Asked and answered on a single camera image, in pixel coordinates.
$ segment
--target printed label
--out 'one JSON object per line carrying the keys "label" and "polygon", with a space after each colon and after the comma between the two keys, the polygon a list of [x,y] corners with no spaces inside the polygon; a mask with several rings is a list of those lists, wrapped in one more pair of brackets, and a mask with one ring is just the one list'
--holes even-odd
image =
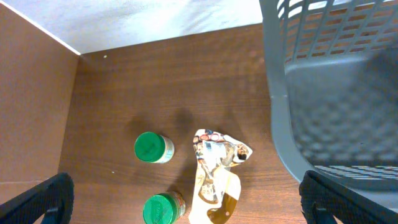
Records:
{"label": "printed label", "polygon": [[168,162],[169,160],[171,160],[171,158],[174,155],[173,142],[170,139],[166,138],[166,137],[162,136],[162,138],[163,138],[164,143],[165,143],[165,151],[163,153],[163,156],[158,161],[156,161],[156,163]]}
{"label": "printed label", "polygon": [[172,197],[177,201],[179,207],[180,207],[180,214],[178,216],[178,218],[180,218],[181,216],[184,215],[185,213],[185,201],[182,198],[182,196],[176,192],[168,192],[170,195],[172,195]]}
{"label": "printed label", "polygon": [[226,149],[223,143],[203,141],[206,151],[210,156],[225,158]]}

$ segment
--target food package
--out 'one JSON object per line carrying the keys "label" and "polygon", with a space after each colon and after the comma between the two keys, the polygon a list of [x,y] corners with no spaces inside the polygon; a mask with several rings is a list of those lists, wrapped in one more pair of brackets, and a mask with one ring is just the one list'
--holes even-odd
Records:
{"label": "food package", "polygon": [[193,148],[198,167],[190,223],[226,223],[241,194],[241,181],[229,170],[249,159],[252,149],[209,129],[196,132]]}

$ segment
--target laundry basket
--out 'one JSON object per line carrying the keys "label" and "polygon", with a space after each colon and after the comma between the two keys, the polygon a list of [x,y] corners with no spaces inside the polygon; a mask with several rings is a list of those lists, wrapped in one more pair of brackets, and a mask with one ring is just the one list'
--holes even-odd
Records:
{"label": "laundry basket", "polygon": [[398,0],[260,2],[280,159],[397,210]]}

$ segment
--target green cap jar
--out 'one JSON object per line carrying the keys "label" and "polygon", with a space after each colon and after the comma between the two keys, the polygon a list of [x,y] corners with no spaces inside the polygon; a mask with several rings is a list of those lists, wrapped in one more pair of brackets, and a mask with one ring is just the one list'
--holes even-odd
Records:
{"label": "green cap jar", "polygon": [[185,202],[176,192],[152,196],[142,212],[146,224],[172,224],[185,213]]}
{"label": "green cap jar", "polygon": [[173,142],[153,132],[138,136],[134,150],[138,159],[150,163],[165,163],[174,155]]}

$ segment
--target green lid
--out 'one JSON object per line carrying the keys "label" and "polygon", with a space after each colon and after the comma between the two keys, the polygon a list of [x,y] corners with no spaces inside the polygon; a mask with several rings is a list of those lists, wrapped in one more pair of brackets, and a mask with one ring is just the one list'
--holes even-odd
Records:
{"label": "green lid", "polygon": [[145,203],[143,217],[146,224],[171,224],[177,219],[177,205],[167,194],[154,195]]}
{"label": "green lid", "polygon": [[134,150],[138,159],[144,162],[156,162],[165,151],[164,139],[152,132],[143,133],[138,136]]}

